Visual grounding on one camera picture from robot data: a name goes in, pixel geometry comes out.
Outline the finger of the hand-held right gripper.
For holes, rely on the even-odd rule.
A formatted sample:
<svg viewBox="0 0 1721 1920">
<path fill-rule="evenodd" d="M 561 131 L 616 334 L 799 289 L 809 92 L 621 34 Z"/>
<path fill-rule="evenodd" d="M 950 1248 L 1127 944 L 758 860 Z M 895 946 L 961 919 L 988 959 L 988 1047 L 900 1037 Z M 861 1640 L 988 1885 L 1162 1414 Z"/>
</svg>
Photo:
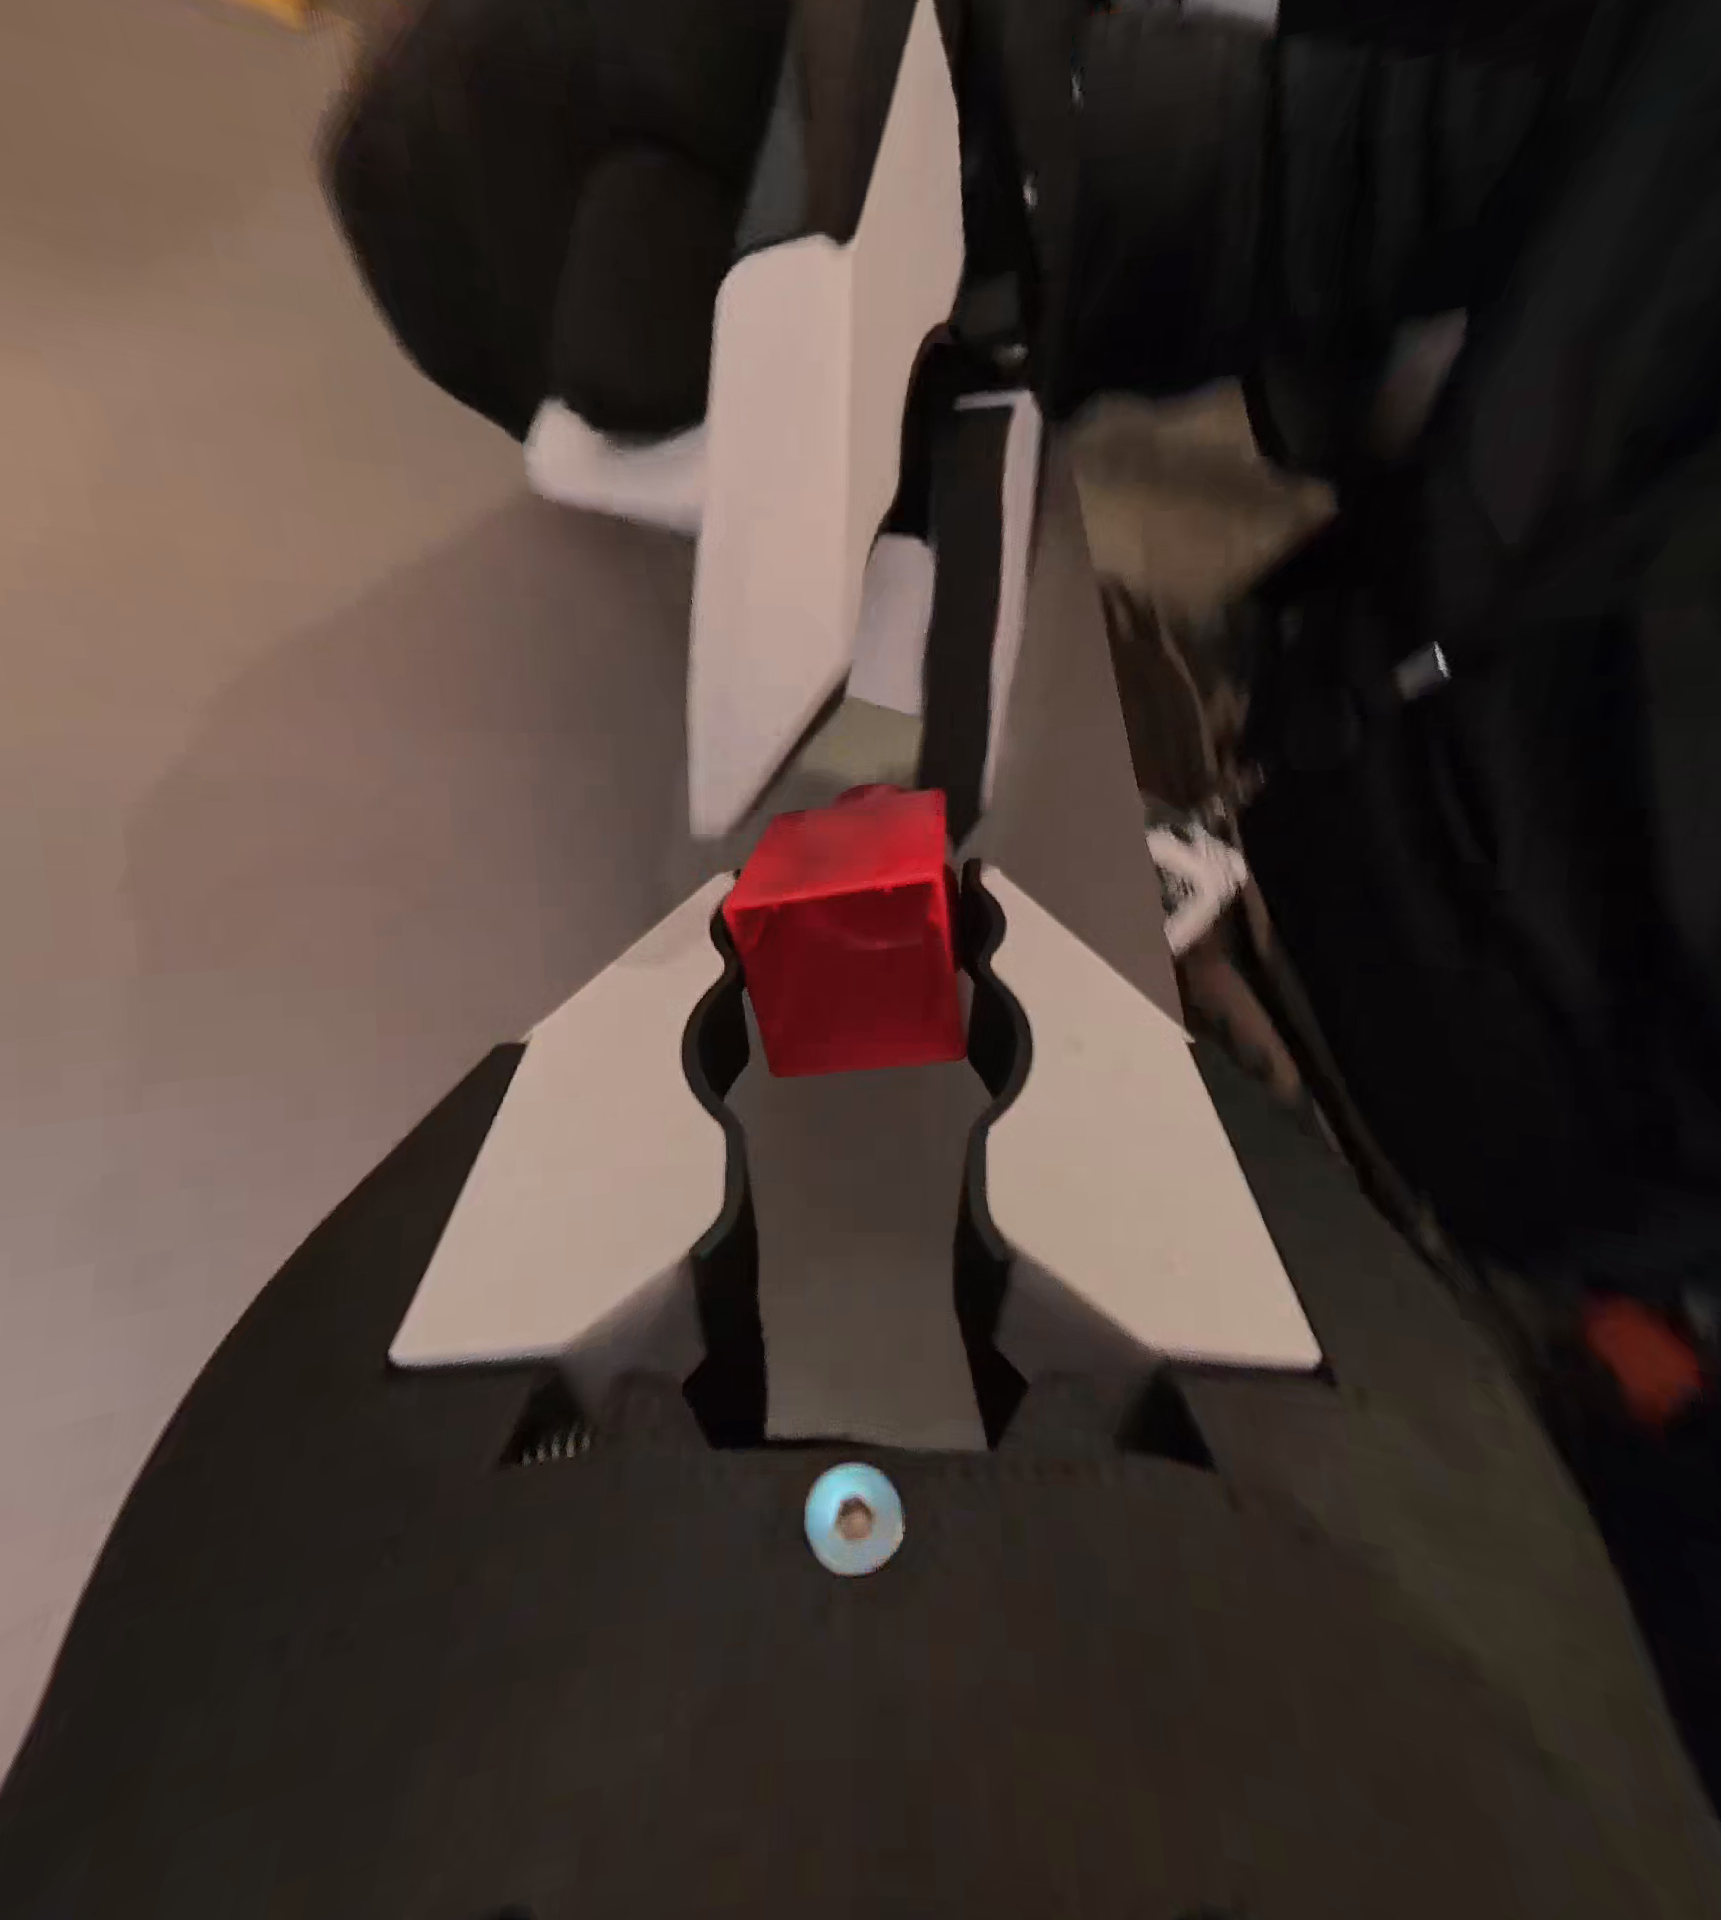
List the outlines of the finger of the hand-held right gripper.
<svg viewBox="0 0 1721 1920">
<path fill-rule="evenodd" d="M 857 5 L 850 19 L 866 53 L 891 53 L 852 226 L 746 251 L 711 315 L 690 836 L 729 836 L 850 677 L 866 566 L 902 479 L 906 396 L 970 266 L 938 8 Z"/>
<path fill-rule="evenodd" d="M 947 830 L 974 830 L 999 790 L 1025 638 L 1042 413 L 966 347 L 945 347 L 935 377 L 922 788 L 945 793 Z"/>
</svg>

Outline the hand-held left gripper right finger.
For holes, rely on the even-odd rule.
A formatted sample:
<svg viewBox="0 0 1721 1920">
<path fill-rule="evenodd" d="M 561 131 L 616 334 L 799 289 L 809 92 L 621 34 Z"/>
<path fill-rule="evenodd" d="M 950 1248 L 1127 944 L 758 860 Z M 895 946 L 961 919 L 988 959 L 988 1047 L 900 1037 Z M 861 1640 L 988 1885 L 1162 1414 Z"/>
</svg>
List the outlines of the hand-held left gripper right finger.
<svg viewBox="0 0 1721 1920">
<path fill-rule="evenodd" d="M 999 867 L 966 870 L 961 939 L 988 1094 L 956 1229 L 970 1357 L 1323 1371 L 1185 1021 Z"/>
</svg>

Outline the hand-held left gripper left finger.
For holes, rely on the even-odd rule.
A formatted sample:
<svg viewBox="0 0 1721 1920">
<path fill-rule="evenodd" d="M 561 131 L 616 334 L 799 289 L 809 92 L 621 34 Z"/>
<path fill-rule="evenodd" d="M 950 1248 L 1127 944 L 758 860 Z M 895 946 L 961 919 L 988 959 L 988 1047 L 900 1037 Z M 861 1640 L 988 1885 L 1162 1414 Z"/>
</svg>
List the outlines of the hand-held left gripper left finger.
<svg viewBox="0 0 1721 1920">
<path fill-rule="evenodd" d="M 694 1374 L 709 1262 L 729 1259 L 749 1158 L 729 1094 L 746 986 L 709 878 L 522 1043 L 394 1371 L 552 1361 Z"/>
</svg>

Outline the small red object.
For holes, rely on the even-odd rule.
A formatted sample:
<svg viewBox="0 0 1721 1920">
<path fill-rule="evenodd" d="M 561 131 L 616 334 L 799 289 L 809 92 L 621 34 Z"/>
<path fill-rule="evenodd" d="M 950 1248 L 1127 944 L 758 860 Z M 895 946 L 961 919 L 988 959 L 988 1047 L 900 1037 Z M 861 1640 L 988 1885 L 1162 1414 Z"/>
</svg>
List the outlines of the small red object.
<svg viewBox="0 0 1721 1920">
<path fill-rule="evenodd" d="M 763 828 L 726 926 L 775 1078 L 970 1055 L 947 844 L 945 793 L 902 788 L 857 788 Z"/>
</svg>

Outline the person's right hand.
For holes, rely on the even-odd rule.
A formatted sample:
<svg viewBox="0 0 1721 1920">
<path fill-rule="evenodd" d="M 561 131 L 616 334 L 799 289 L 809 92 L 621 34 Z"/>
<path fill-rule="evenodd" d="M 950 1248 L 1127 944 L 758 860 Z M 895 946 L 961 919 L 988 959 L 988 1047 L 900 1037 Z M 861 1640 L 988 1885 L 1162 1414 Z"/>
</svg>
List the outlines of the person's right hand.
<svg viewBox="0 0 1721 1920">
<path fill-rule="evenodd" d="M 702 424 L 746 248 L 850 240 L 906 14 L 758 0 L 410 5 L 345 88 L 325 189 L 407 359 L 525 437 Z"/>
</svg>

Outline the orange cloth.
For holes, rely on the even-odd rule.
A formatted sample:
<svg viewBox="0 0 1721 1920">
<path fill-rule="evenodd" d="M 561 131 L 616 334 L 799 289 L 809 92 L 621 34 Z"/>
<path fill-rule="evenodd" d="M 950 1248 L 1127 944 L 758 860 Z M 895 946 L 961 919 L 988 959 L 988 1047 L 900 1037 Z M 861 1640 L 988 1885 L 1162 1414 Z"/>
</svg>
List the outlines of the orange cloth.
<svg viewBox="0 0 1721 1920">
<path fill-rule="evenodd" d="M 1664 1310 L 1638 1300 L 1592 1297 L 1582 1310 L 1582 1347 L 1638 1429 L 1661 1434 L 1706 1404 L 1699 1355 Z"/>
</svg>

